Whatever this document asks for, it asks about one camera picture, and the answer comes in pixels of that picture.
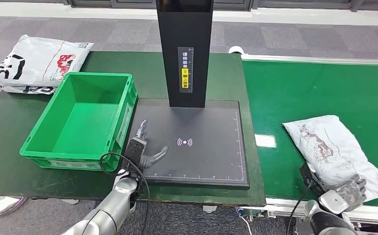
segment crate label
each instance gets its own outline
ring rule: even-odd
[[[67,162],[58,160],[47,160],[53,166],[70,167],[70,168],[87,168],[99,169],[99,163],[80,163],[80,162]]]
[[[125,134],[127,133],[128,125],[126,123],[128,123],[130,118],[131,118],[132,110],[133,109],[132,109],[131,105],[129,103],[127,103],[127,106],[125,107],[123,121],[121,123],[120,130],[118,131],[117,138],[115,139],[117,141],[118,145],[120,145],[121,148],[123,148]]]

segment plastic package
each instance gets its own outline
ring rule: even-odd
[[[81,69],[92,46],[23,35],[0,64],[0,86],[6,92],[52,94],[66,73]]]
[[[283,123],[301,154],[327,185],[341,184],[355,174],[365,179],[366,200],[378,198],[378,169],[337,116]]]

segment silver robotic arm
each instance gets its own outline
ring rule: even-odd
[[[168,147],[153,155],[144,154],[147,141],[144,138],[147,120],[144,120],[136,135],[129,141],[125,156],[140,172],[160,161],[167,153]],[[135,211],[135,200],[139,193],[141,175],[130,163],[123,164],[125,172],[108,196],[80,222],[76,223],[62,235],[114,235],[129,214]]]
[[[321,209],[315,200],[305,204],[304,213],[310,221],[314,235],[356,235],[350,220]]]
[[[135,203],[130,203],[130,197],[136,189],[135,179],[120,179],[97,208],[62,235],[116,234],[128,215],[135,211]]]

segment wire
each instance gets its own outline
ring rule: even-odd
[[[249,234],[252,235],[252,231],[251,231],[251,226],[249,225],[248,221],[243,218],[242,216],[240,217],[243,221],[245,221],[246,225],[248,226],[248,230],[249,230]]]
[[[300,204],[300,202],[303,200],[305,194],[307,194],[308,190],[310,190],[311,185],[312,185],[312,183],[309,183],[309,184],[308,184],[307,189],[304,191],[303,195],[301,195],[301,197],[298,199],[297,204],[295,204],[295,206],[294,206],[294,209],[292,209],[292,211],[291,211],[291,215],[289,216],[289,222],[288,222],[288,227],[287,227],[287,233],[285,233],[286,235],[289,235],[289,227],[291,226],[291,220],[292,220],[292,216],[294,215],[295,209],[297,209],[298,204]]]
[[[102,165],[102,160],[105,156],[107,155],[116,155],[126,161],[128,161],[129,164],[131,164],[132,166],[134,166],[134,168],[137,170],[138,174],[141,176],[141,178],[143,178],[144,180],[144,183],[146,184],[146,187],[147,187],[147,209],[146,209],[146,218],[144,219],[144,225],[143,225],[143,232],[142,234],[146,234],[146,230],[147,230],[147,220],[148,220],[148,217],[149,217],[149,205],[150,205],[150,188],[149,188],[149,184],[147,183],[147,180],[146,180],[146,177],[144,177],[144,174],[140,171],[140,169],[138,169],[138,167],[131,161],[131,159],[127,158],[126,156],[124,155],[121,155],[119,153],[114,153],[114,152],[108,152],[108,153],[105,153],[103,154],[100,159],[99,159],[99,165],[102,169],[103,172],[107,173],[107,174],[110,174],[110,175],[113,175],[112,173],[108,172],[107,170],[105,170],[105,168],[103,167]],[[119,173],[119,174],[115,174],[116,176],[120,176],[120,175],[123,175],[124,173]]]

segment yellow label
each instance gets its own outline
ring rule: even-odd
[[[181,69],[181,87],[189,88],[189,69],[188,68]]]

